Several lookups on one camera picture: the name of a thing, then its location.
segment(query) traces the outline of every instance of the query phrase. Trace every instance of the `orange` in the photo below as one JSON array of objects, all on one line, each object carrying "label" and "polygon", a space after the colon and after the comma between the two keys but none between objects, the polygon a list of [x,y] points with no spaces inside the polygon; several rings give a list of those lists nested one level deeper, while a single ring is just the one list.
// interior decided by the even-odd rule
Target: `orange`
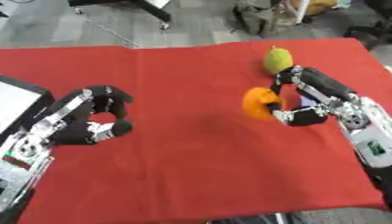
[{"label": "orange", "polygon": [[257,120],[275,118],[265,104],[277,102],[283,104],[282,98],[266,87],[254,87],[247,91],[242,100],[242,110],[247,116]]}]

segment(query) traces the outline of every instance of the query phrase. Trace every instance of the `bag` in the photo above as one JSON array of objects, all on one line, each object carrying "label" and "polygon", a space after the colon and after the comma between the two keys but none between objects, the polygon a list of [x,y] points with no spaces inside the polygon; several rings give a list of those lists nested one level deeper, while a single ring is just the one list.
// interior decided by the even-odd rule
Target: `bag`
[{"label": "bag", "polygon": [[237,0],[233,14],[240,27],[247,33],[263,35],[274,19],[273,6],[279,0]]},{"label": "bag", "polygon": [[[290,0],[290,3],[298,8],[301,4],[301,0]],[[336,0],[311,0],[308,8],[306,9],[306,16],[313,16],[320,14],[323,11],[331,9],[337,4]]]}]

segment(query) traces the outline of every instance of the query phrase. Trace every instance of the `red tablecloth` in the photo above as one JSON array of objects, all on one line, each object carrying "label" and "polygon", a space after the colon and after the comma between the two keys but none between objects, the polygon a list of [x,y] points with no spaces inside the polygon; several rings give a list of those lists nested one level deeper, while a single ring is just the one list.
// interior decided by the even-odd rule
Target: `red tablecloth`
[{"label": "red tablecloth", "polygon": [[111,84],[136,99],[129,105],[131,135],[56,149],[22,223],[126,224],[382,207],[333,119],[290,128],[242,113],[244,92],[270,85],[261,61],[271,45],[392,112],[391,77],[352,39],[0,50],[1,73],[58,97]]}]

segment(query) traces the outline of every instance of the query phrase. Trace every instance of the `robotic hand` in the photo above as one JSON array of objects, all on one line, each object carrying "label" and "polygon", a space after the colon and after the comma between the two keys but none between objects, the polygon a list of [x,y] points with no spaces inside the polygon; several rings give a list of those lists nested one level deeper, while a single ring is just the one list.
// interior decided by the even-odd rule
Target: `robotic hand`
[{"label": "robotic hand", "polygon": [[[116,87],[86,87],[41,110],[29,129],[21,125],[8,135],[0,147],[0,223],[17,223],[53,161],[55,145],[97,144],[131,131],[131,123],[124,119],[124,103],[131,101],[131,96]],[[105,112],[113,114],[116,122],[88,120],[92,114]]]},{"label": "robotic hand", "polygon": [[[278,95],[284,84],[296,85],[299,94],[314,104],[282,110]],[[381,105],[310,67],[291,66],[275,76],[269,89],[256,90],[247,92],[243,104],[244,111],[255,118],[268,113],[286,125],[306,126],[335,116],[362,167],[392,209],[392,119]]]}]

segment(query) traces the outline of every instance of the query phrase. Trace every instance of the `wire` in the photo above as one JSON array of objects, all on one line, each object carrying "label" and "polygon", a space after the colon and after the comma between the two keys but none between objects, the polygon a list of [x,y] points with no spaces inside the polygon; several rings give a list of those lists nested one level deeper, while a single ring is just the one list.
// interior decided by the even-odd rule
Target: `wire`
[{"label": "wire", "polygon": [[21,1],[19,1],[19,0],[8,0],[8,1],[13,2],[15,4],[30,4],[30,3],[34,2],[35,0],[21,0]]},{"label": "wire", "polygon": [[299,217],[298,215],[293,213],[292,216],[296,218],[299,222],[301,222],[301,224],[308,224],[303,218]]},{"label": "wire", "polygon": [[96,27],[98,27],[98,28],[100,28],[100,29],[103,29],[103,30],[106,31],[106,32],[110,32],[111,34],[115,35],[115,36],[118,37],[119,39],[124,40],[124,41],[127,42],[128,44],[132,44],[133,46],[135,46],[135,47],[137,47],[137,48],[142,48],[142,46],[139,45],[138,43],[136,43],[135,41],[133,41],[133,40],[131,40],[131,39],[128,39],[128,38],[125,38],[125,37],[121,36],[120,34],[116,33],[115,31],[112,31],[112,30],[106,28],[105,26],[103,26],[103,25],[101,25],[101,24],[96,24],[93,20],[91,20],[91,19],[89,19],[89,18],[87,18],[87,17],[84,17],[84,19],[85,19],[86,21],[88,21],[91,25],[96,26]]},{"label": "wire", "polygon": [[133,46],[133,47],[131,47],[131,48],[143,48],[142,45],[139,45],[139,44],[136,43],[135,41],[123,37],[122,35],[118,34],[118,33],[115,32],[115,31],[110,30],[109,28],[105,27],[105,26],[102,25],[102,24],[97,24],[97,23],[94,22],[91,18],[89,18],[89,17],[88,17],[88,14],[87,14],[85,11],[83,11],[82,9],[80,9],[80,8],[75,8],[75,12],[76,12],[77,14],[81,15],[82,18],[83,18],[84,20],[88,21],[91,25],[93,25],[93,26],[95,26],[95,27],[97,27],[97,28],[100,28],[100,29],[102,29],[102,30],[104,30],[104,31],[106,31],[106,32],[109,32],[109,33],[115,35],[116,37],[118,37],[119,39],[122,39],[123,41],[127,42],[127,44],[128,44],[129,47]]}]

